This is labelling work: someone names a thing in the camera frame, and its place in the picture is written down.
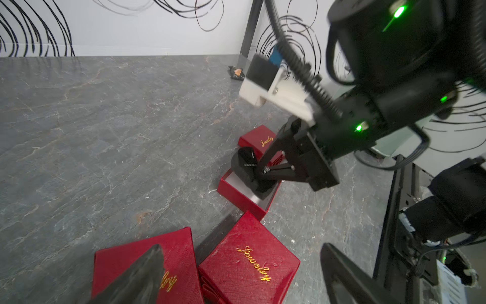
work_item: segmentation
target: black object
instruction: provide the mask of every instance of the black object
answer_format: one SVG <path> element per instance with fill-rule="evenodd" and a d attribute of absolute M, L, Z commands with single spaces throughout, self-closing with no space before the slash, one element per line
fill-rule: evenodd
<path fill-rule="evenodd" d="M 422 240 L 440 241 L 454 235 L 486 230 L 486 170 L 483 157 L 466 159 L 439 173 L 429 189 L 433 197 L 405 210 Z"/>
<path fill-rule="evenodd" d="M 285 59 L 290 70 L 294 72 L 295 78 L 302 83 L 304 89 L 309 92 L 315 102 L 322 108 L 324 115 L 326 115 L 333 122 L 337 122 L 343 116 L 343 112 L 334 104 L 331 96 L 320 84 L 322 78 L 314 77 L 308 67 L 300 60 L 295 51 L 292 49 L 289 41 L 282 30 L 279 23 L 277 8 L 273 0 L 265 0 L 265 7 L 267 9 L 270 24 L 275 33 L 275 38 L 278 40 L 276 45 L 278 52 Z"/>
<path fill-rule="evenodd" d="M 250 15 L 248 16 L 248 22 L 246 23 L 246 30 L 243 36 L 242 48 L 240 54 L 248 58 L 250 53 L 251 41 L 253 41 L 253 35 L 257 28 L 258 18 L 260 17 L 261 7 L 263 6 L 263 0 L 253 0 L 250 9 Z"/>
<path fill-rule="evenodd" d="M 321 266 L 331 304 L 399 303 L 332 244 L 322 246 Z"/>
<path fill-rule="evenodd" d="M 397 157 L 397 161 L 402 160 L 403 156 Z M 414 197 L 421 196 L 420 187 L 428 186 L 431 180 L 432 177 L 412 163 L 393 175 L 373 279 L 402 303 L 417 303 L 414 299 L 419 293 L 418 278 L 409 280 L 408 272 L 415 267 L 416 257 L 429 247 L 424 248 L 411 238 L 399 221 L 399 211 L 416 204 Z M 422 261 L 421 277 L 433 286 L 438 284 L 437 254 L 436 251 L 427 253 Z"/>
<path fill-rule="evenodd" d="M 162 248 L 153 245 L 88 304 L 155 304 L 164 272 Z"/>
<path fill-rule="evenodd" d="M 277 185 L 275 180 L 257 180 L 255 168 L 257 158 L 251 147 L 243 147 L 233 155 L 231 168 L 236 175 L 243 181 L 245 186 L 250 188 L 253 193 L 261 199 L 265 199 Z"/>
<path fill-rule="evenodd" d="M 394 12 L 401 5 L 405 9 L 395 18 Z M 333 101 L 320 85 L 321 78 L 309 74 L 309 68 L 287 41 L 278 23 L 274 1 L 265 0 L 278 40 L 277 50 L 322 111 L 314 114 L 313 126 L 299 131 L 315 144 L 315 151 L 308 154 L 317 159 L 315 166 L 308 161 L 294 160 L 289 163 L 295 174 L 290 174 L 283 165 L 265 169 L 263 174 L 266 163 L 262 161 L 254 178 L 311 181 L 314 190 L 331 187 L 338 180 L 331 168 L 334 159 L 368 149 L 376 140 L 428 115 L 447 118 L 457 101 L 456 81 L 465 80 L 479 89 L 486 88 L 485 6 L 482 0 L 335 1 L 328 12 L 327 66 L 332 67 L 330 59 L 339 42 L 356 77 L 353 84 L 357 85 Z M 458 58 L 460 54 L 468 58 Z M 266 58 L 255 56 L 248 78 L 269 89 L 277 69 Z M 339 82 L 332 69 L 328 72 Z M 301 138 L 297 134 L 282 137 L 278 146 L 292 149 L 294 142 Z M 427 142 L 422 141 L 408 161 L 424 151 Z M 266 154 L 273 155 L 276 148 L 269 149 L 263 158 Z M 405 165 L 399 163 L 389 169 Z"/>
<path fill-rule="evenodd" d="M 251 60 L 246 77 L 268 91 L 278 69 L 279 67 L 271 63 L 267 58 L 256 54 Z"/>
<path fill-rule="evenodd" d="M 279 151 L 287 162 L 268 167 Z M 325 158 L 308 125 L 295 116 L 280 129 L 258 163 L 252 148 L 240 148 L 232 158 L 231 169 L 262 199 L 271 193 L 277 180 L 306 182 L 314 191 L 339 183 L 334 162 Z"/>
<path fill-rule="evenodd" d="M 474 242 L 468 244 L 468 246 L 477 245 L 477 244 L 481 244 L 481 243 L 484 243 L 484 242 L 486 242 L 486 238 L 483 238 L 483 239 L 481 239 L 479 241 L 474 241 Z"/>
<path fill-rule="evenodd" d="M 370 167 L 370 168 L 375 168 L 375 169 L 381 169 L 385 171 L 395 171 L 403 166 L 415 161 L 428 147 L 430 144 L 430 138 L 429 136 L 416 124 L 412 124 L 408 126 L 410 130 L 412 130 L 415 134 L 417 134 L 420 137 L 420 144 L 415 148 L 415 150 L 403 161 L 403 162 L 397 162 L 395 165 L 390 166 L 390 167 L 381 167 L 381 166 L 375 166 L 372 164 L 367 163 L 364 161 L 358 154 L 357 151 L 354 151 L 354 157 L 356 160 L 363 165 Z"/>
<path fill-rule="evenodd" d="M 447 251 L 446 253 L 445 265 L 449 268 L 455 275 L 461 278 L 461 283 L 466 286 L 472 286 L 474 284 L 473 276 L 466 275 L 465 270 L 469 269 L 471 265 L 463 257 L 462 252 L 455 250 Z"/>
<path fill-rule="evenodd" d="M 368 87 L 398 82 L 432 57 L 445 40 L 441 0 L 408 0 L 399 18 L 396 0 L 335 1 L 330 22 L 328 73 L 333 73 L 334 45 L 339 41 L 356 78 Z"/>
<path fill-rule="evenodd" d="M 480 236 L 480 233 L 479 232 L 476 232 L 476 233 L 471 234 L 470 236 L 468 236 L 467 238 L 463 239 L 460 242 L 457 242 L 457 243 L 454 243 L 454 244 L 451 244 L 451 245 L 434 246 L 434 247 L 431 247 L 430 249 L 423 250 L 422 251 L 422 254 L 418 257 L 417 262 L 415 263 L 414 268 L 412 269 L 412 273 L 415 276 L 417 276 L 417 277 L 422 276 L 422 274 L 424 272 L 424 268 L 423 268 L 423 264 L 422 264 L 422 259 L 424 258 L 424 256 L 426 254 L 428 254 L 430 252 L 433 252 L 433 251 L 453 250 L 453 249 L 461 248 L 461 247 L 464 247 L 464 246 L 469 246 L 479 236 Z"/>
<path fill-rule="evenodd" d="M 228 66 L 228 68 L 229 68 L 229 76 L 232 79 L 244 80 L 243 68 L 236 68 L 233 66 Z"/>

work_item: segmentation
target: marble table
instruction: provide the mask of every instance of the marble table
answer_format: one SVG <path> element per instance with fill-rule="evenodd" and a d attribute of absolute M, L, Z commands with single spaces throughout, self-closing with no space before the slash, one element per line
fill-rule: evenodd
<path fill-rule="evenodd" d="M 0 59 L 0 302 L 80 303 L 94 252 L 190 226 L 200 263 L 242 212 L 215 191 L 238 137 L 289 114 L 238 101 L 224 56 Z M 319 252 L 372 274 L 392 173 L 284 182 L 262 223 L 300 260 L 286 303 L 328 303 Z"/>

